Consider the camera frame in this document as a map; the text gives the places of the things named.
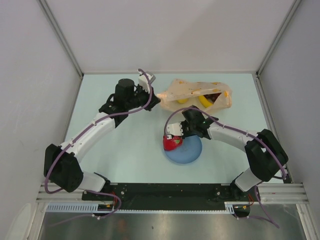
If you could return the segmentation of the red fake dragon fruit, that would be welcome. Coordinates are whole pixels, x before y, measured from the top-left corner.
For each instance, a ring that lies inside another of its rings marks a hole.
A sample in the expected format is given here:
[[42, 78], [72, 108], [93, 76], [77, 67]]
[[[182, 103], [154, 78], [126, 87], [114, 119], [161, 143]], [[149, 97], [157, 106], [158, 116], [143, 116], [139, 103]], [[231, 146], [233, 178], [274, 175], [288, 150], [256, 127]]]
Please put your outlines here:
[[173, 151], [183, 144], [183, 138], [176, 135], [164, 135], [163, 136], [163, 149], [165, 151]]

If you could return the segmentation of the translucent orange plastic bag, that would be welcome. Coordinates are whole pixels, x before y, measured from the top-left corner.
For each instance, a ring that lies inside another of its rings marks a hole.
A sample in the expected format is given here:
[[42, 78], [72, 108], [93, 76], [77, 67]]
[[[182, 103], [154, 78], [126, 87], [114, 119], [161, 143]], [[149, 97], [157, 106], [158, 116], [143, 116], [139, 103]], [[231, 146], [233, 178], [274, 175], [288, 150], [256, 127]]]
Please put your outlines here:
[[[206, 113], [214, 113], [232, 106], [232, 93], [231, 88], [222, 82], [190, 82], [176, 78], [167, 90], [158, 93], [157, 97], [160, 99], [161, 107], [171, 112], [196, 106]], [[198, 99], [203, 95], [212, 95], [214, 104], [205, 108]], [[188, 99], [188, 102], [179, 104], [178, 99]]]

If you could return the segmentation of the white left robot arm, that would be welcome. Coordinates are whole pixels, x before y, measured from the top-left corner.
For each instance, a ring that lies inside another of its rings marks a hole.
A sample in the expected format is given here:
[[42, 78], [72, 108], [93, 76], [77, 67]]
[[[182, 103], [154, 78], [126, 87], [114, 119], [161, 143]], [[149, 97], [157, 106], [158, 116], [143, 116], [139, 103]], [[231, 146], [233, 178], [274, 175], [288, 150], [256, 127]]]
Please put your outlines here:
[[54, 194], [48, 186], [52, 182], [59, 187], [58, 191], [93, 191], [100, 200], [110, 196], [107, 179], [101, 174], [83, 171], [80, 162], [102, 137], [115, 130], [130, 114], [151, 111], [160, 103], [152, 87], [154, 80], [154, 75], [145, 72], [140, 73], [138, 84], [128, 78], [120, 79], [114, 93], [82, 131], [60, 145], [50, 144], [46, 148], [43, 171], [46, 193]]

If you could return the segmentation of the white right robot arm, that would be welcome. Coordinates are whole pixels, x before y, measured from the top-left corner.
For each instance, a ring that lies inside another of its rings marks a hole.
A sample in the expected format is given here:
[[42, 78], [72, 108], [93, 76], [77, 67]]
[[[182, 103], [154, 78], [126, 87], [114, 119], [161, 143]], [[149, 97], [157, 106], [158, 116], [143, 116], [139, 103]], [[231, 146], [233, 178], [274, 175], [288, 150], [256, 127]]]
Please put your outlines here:
[[272, 131], [263, 129], [258, 132], [241, 130], [219, 122], [195, 106], [182, 111], [184, 121], [181, 124], [182, 136], [198, 136], [215, 140], [235, 147], [246, 154], [249, 167], [230, 184], [230, 194], [242, 201], [249, 190], [261, 182], [268, 182], [277, 172], [285, 179], [284, 165], [289, 157]]

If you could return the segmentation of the yellow fake banana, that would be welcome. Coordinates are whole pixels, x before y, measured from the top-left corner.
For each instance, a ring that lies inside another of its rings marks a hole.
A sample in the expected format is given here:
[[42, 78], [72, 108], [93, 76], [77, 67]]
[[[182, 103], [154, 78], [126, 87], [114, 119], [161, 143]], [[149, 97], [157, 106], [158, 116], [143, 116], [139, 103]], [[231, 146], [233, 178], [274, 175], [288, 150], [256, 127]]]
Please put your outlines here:
[[216, 101], [210, 94], [201, 95], [198, 97], [198, 100], [205, 108], [211, 107]]

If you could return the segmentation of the yellow fake lemon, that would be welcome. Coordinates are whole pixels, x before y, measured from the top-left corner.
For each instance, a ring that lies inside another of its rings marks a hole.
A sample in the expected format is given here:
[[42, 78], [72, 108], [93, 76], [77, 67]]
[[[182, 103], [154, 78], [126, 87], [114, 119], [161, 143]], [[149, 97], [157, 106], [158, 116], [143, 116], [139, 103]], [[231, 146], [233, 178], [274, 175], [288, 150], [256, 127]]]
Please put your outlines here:
[[188, 98], [181, 98], [176, 100], [179, 104], [186, 104], [189, 99]]

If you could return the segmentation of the blue plate with bear print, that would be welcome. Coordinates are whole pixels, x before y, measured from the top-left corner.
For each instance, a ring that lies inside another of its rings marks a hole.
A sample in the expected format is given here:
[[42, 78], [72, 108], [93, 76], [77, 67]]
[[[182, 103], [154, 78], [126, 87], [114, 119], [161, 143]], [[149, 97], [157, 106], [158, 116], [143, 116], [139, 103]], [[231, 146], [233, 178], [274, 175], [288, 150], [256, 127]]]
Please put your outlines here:
[[202, 153], [202, 142], [198, 136], [189, 136], [180, 139], [175, 149], [164, 150], [166, 157], [179, 165], [191, 164], [196, 161]]

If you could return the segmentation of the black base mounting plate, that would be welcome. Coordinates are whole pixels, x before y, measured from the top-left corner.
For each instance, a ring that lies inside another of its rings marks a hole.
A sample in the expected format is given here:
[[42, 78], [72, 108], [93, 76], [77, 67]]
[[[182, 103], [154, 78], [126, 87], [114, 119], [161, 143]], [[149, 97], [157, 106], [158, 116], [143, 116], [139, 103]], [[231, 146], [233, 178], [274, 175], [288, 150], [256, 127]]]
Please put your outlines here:
[[257, 202], [253, 188], [243, 192], [221, 183], [110, 183], [102, 192], [119, 197], [120, 209], [129, 211], [213, 211], [225, 202]]

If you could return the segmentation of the aluminium frame rail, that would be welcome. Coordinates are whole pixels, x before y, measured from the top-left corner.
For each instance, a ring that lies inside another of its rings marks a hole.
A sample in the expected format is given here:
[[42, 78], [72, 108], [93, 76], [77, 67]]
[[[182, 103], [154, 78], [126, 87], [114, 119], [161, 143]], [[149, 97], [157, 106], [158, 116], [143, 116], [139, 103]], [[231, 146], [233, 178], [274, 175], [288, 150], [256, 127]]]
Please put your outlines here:
[[[308, 204], [305, 188], [301, 183], [262, 183], [258, 186], [258, 193], [262, 203], [266, 204]], [[76, 189], [68, 193], [65, 190], [54, 194], [45, 192], [40, 186], [36, 201], [39, 203], [82, 203], [83, 191]]]

